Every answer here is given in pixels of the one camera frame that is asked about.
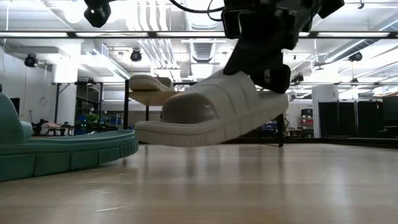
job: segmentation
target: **ceiling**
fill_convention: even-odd
[[[80,18],[82,15],[81,7],[76,7],[76,3],[70,0],[55,0],[55,1],[0,1],[0,29],[1,30],[74,30],[74,31],[127,31],[131,27],[126,25],[126,18],[133,14],[131,8],[131,1],[118,0],[111,3],[113,10],[114,22],[105,24],[102,28],[97,29],[85,20]],[[150,7],[151,0],[138,0],[138,8],[146,5],[146,18],[150,30]],[[188,5],[193,4],[192,1],[185,0]],[[202,5],[195,3],[197,7],[203,7],[208,4],[209,0],[204,0]],[[365,0],[365,7],[358,9],[359,0],[345,1],[346,5],[331,16],[322,20],[318,16],[314,18],[312,30],[322,31],[368,31],[379,30],[379,26],[388,21],[398,20],[398,0]],[[222,0],[215,0],[214,7],[217,4],[222,5]],[[167,0],[165,22],[169,30],[180,31],[190,30],[187,25],[185,12],[177,9]],[[138,18],[142,11],[136,12]],[[157,25],[160,28],[159,12],[157,13]],[[209,22],[207,18],[202,19],[202,22]],[[174,59],[179,66],[179,77],[195,78],[197,74],[192,72],[192,49],[191,45],[187,44],[187,40],[171,39],[172,52]],[[398,67],[391,67],[388,72],[375,72],[368,75],[366,78],[361,78],[364,73],[377,71],[381,67],[394,63],[397,61],[398,50],[394,47],[398,45],[396,40],[381,40],[374,45],[371,45],[361,50],[363,60],[361,62],[351,62],[340,60],[338,62],[324,65],[323,70],[316,70],[313,66],[322,55],[327,55],[336,52],[342,46],[351,43],[353,40],[349,39],[300,39],[294,50],[286,50],[284,56],[284,63],[295,68],[292,70],[293,75],[302,73],[305,76],[305,82],[330,82],[343,81],[348,82],[352,76],[359,76],[360,82],[373,82],[386,77],[394,77],[398,75]],[[73,50],[74,45],[80,45],[82,40],[56,40],[56,39],[18,39],[7,40],[9,47],[58,47],[62,51],[70,55],[76,55]],[[104,44],[109,49],[109,58],[112,59],[119,67],[129,74],[134,73],[150,73],[153,68],[153,62],[144,50],[141,50],[142,60],[140,62],[132,62],[129,58],[133,48],[140,48],[141,44],[137,39],[96,39],[94,40],[97,49]],[[232,52],[235,40],[221,40],[215,44],[215,52],[213,60],[211,61],[210,70],[203,72],[202,77],[210,75],[211,71],[215,72],[222,69],[228,61],[228,57]],[[166,55],[160,51],[160,57],[166,58]],[[99,80],[119,80],[114,77],[114,74],[104,68],[98,63],[90,62],[88,55],[84,54],[79,59],[81,67],[79,75],[92,76]]]

